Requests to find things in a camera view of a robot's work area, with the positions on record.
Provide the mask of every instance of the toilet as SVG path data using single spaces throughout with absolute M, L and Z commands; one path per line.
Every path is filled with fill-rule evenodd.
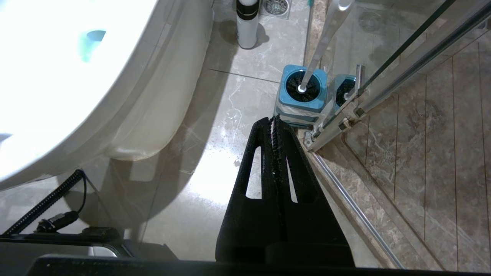
M 207 0 L 6 0 L 0 26 L 5 190 L 100 155 L 157 154 L 191 101 L 213 12 Z

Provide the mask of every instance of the shower enclosure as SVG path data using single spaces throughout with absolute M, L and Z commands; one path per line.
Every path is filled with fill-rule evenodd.
M 320 181 L 382 264 L 491 272 L 491 1 L 355 3 L 299 133 Z

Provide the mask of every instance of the toilet brush handle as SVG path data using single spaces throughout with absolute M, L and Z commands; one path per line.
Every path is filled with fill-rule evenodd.
M 310 77 L 314 73 L 317 64 L 321 61 L 322 56 L 327 50 L 327 46 L 331 41 L 334 34 L 337 32 L 339 27 L 346 20 L 352 7 L 354 6 L 354 0 L 343 0 L 343 4 L 340 3 L 341 0 L 333 0 L 326 14 L 326 21 L 324 22 L 324 27 L 322 29 L 321 37 L 319 38 L 319 43 L 315 48 L 314 55 L 309 63 L 307 72 L 303 76 L 302 82 L 299 86 L 299 91 L 305 93 L 307 83 Z

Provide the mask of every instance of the toilet bowl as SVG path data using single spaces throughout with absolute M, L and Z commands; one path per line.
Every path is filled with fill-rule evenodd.
M 100 155 L 135 161 L 164 148 L 191 101 L 213 12 L 207 0 L 6 0 L 0 26 L 4 190 Z

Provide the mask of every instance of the spray can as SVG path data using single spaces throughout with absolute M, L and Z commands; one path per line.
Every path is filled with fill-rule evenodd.
M 237 41 L 239 46 L 250 49 L 257 42 L 259 0 L 237 0 Z

